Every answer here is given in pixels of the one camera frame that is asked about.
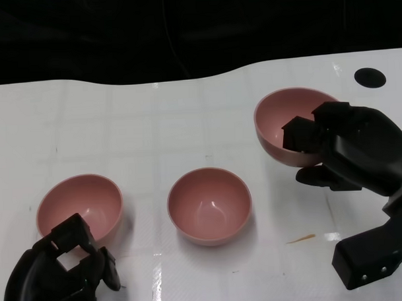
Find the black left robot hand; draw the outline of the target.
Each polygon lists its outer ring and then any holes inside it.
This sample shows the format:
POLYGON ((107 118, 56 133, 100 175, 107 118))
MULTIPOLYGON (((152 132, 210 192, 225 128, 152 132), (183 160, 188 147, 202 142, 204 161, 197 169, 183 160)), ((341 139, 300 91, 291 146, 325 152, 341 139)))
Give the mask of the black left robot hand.
POLYGON ((104 282, 112 291, 121 288, 115 259, 106 247, 98 247, 90 228, 74 214, 26 250, 6 285, 4 301, 96 301, 96 289, 104 282), (72 269, 58 257, 80 247, 87 255, 72 269))

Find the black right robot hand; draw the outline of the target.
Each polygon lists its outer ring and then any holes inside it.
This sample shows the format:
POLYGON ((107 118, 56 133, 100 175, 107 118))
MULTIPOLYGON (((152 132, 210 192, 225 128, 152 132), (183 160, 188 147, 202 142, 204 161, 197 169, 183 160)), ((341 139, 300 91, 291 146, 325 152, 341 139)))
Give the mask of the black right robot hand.
POLYGON ((381 111, 324 102, 314 119, 295 117, 283 126, 283 147, 316 155, 296 181, 333 191, 360 190, 393 195, 402 187, 402 130, 381 111))

